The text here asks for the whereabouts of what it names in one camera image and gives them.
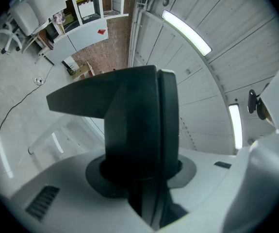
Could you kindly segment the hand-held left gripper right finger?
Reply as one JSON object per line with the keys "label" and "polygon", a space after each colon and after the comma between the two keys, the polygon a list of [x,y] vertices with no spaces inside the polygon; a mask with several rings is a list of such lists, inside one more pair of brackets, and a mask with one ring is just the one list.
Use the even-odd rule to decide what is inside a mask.
{"label": "hand-held left gripper right finger", "polygon": [[162,215],[160,228],[177,220],[184,211],[172,201],[167,181],[181,170],[179,151],[179,102],[174,72],[159,70],[162,114]]}

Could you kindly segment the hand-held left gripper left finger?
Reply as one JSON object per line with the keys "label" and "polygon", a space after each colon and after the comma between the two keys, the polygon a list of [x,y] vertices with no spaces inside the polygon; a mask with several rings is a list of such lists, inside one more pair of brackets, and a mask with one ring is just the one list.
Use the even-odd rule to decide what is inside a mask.
{"label": "hand-held left gripper left finger", "polygon": [[161,123],[155,66],[97,75],[47,95],[51,111],[104,120],[105,154],[86,168],[89,184],[107,198],[126,198],[156,229]]}

